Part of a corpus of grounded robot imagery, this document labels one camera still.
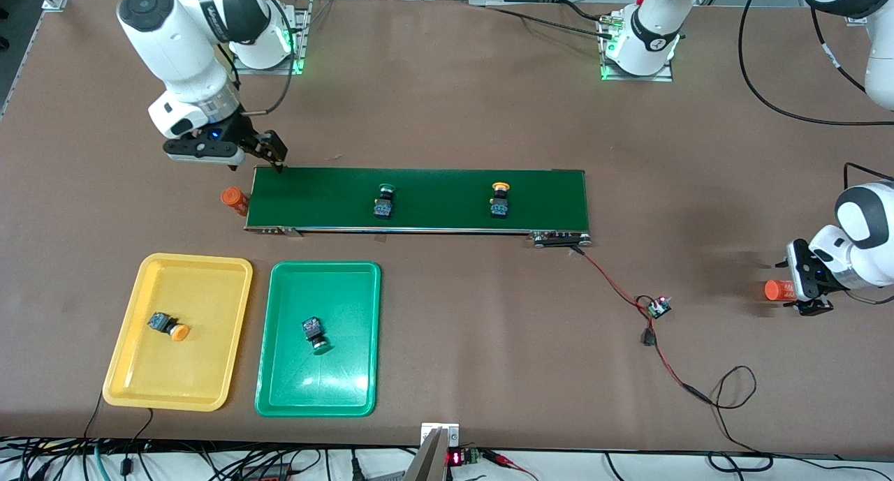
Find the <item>yellow cap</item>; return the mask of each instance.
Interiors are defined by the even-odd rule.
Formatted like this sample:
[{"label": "yellow cap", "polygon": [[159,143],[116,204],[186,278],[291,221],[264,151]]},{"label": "yellow cap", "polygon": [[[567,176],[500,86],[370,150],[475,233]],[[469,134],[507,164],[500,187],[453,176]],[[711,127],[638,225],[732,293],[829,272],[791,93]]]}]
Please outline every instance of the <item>yellow cap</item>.
[{"label": "yellow cap", "polygon": [[173,331],[170,332],[170,338],[173,341],[183,341],[186,338],[186,335],[188,335],[188,334],[189,334],[189,326],[179,324],[175,328],[173,328]]}]

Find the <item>orange cylinder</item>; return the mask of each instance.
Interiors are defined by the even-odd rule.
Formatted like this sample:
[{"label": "orange cylinder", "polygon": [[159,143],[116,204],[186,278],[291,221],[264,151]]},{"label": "orange cylinder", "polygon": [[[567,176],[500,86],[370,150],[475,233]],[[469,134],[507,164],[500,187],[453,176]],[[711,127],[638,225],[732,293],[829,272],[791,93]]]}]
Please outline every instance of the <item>orange cylinder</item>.
[{"label": "orange cylinder", "polygon": [[763,294],[770,301],[795,301],[795,283],[792,281],[767,281],[763,284]]},{"label": "orange cylinder", "polygon": [[249,196],[243,193],[239,188],[230,186],[221,193],[221,201],[232,207],[239,216],[248,216],[249,213]]}]

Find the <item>table surface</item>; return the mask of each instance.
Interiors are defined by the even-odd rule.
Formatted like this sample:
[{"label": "table surface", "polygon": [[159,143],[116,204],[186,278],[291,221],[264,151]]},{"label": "table surface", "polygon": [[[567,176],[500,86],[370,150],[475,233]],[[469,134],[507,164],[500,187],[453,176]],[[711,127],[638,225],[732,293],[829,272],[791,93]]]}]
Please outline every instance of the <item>table surface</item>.
[{"label": "table surface", "polygon": [[[117,0],[45,16],[0,125],[0,434],[80,436],[138,265],[153,252],[255,267],[230,398],[160,410],[146,436],[306,443],[418,442],[460,423],[500,447],[734,450],[682,391],[643,320],[568,249],[488,236],[253,235],[218,197],[252,169],[170,161],[146,106],[163,90],[115,22]],[[585,27],[558,5],[527,13]],[[696,8],[674,83],[603,82],[593,38],[463,4],[338,1],[315,24],[305,74],[256,119],[291,165],[583,169],[594,246],[630,293],[673,296],[661,346],[707,392],[734,364],[756,395],[725,413],[762,450],[894,448],[894,316],[841,297],[799,318],[761,301],[789,240],[833,222],[843,162],[894,170],[888,128],[802,124],[738,73],[740,9]],[[823,19],[853,74],[865,33]],[[890,119],[831,67],[807,10],[755,10],[754,83],[829,119]],[[244,77],[265,107],[281,77]],[[361,420],[271,420],[253,401],[270,270],[371,260],[383,270],[376,410]],[[738,382],[744,391],[747,381]],[[138,408],[103,404],[93,436],[133,436]]]}]

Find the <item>teal cable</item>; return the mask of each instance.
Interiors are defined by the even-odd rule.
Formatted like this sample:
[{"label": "teal cable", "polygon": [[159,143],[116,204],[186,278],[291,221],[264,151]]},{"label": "teal cable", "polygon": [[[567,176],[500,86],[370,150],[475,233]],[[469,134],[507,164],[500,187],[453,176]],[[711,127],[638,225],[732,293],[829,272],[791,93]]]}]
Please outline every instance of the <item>teal cable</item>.
[{"label": "teal cable", "polygon": [[112,481],[109,478],[109,473],[105,471],[102,458],[99,458],[99,441],[93,445],[93,457],[96,458],[96,467],[99,468],[99,474],[102,475],[103,481]]}]

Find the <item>object with orange cap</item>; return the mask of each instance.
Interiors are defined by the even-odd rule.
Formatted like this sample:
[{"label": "object with orange cap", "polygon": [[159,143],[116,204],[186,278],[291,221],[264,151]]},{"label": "object with orange cap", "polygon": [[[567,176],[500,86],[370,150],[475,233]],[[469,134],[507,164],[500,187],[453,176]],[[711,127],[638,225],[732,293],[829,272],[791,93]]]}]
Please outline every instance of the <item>object with orange cap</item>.
[{"label": "object with orange cap", "polygon": [[239,216],[248,216],[249,213],[249,196],[242,192],[242,189],[230,186],[221,193],[221,201],[232,207]]},{"label": "object with orange cap", "polygon": [[508,214],[508,184],[495,182],[492,188],[494,189],[494,197],[491,198],[491,217],[506,219],[506,214]]},{"label": "object with orange cap", "polygon": [[763,294],[770,301],[796,301],[795,283],[792,281],[767,281],[763,284]]},{"label": "object with orange cap", "polygon": [[163,312],[153,313],[147,324],[157,332],[167,334],[173,341],[183,341],[189,334],[188,325],[179,324],[177,319]]}]

